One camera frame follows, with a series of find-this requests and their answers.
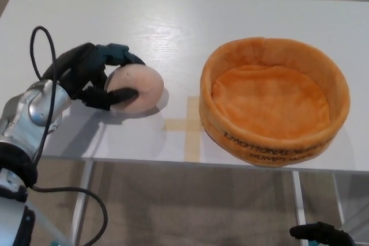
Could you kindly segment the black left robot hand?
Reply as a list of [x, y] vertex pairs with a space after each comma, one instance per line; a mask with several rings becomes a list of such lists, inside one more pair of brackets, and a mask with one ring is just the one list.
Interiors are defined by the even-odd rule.
[[81, 100], [91, 108], [108, 111], [114, 104], [138, 98], [138, 90], [132, 85], [119, 85], [108, 92], [107, 65], [127, 69], [128, 65], [145, 63], [120, 44], [94, 45], [85, 43], [56, 58], [56, 67], [50, 66], [42, 75], [43, 80], [57, 78], [72, 100]]

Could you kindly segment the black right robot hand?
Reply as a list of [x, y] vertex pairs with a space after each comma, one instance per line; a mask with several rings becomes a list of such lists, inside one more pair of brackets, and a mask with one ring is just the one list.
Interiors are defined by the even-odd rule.
[[354, 246], [353, 238], [333, 225], [316, 222], [291, 227], [289, 233], [297, 240], [307, 240], [308, 245]]

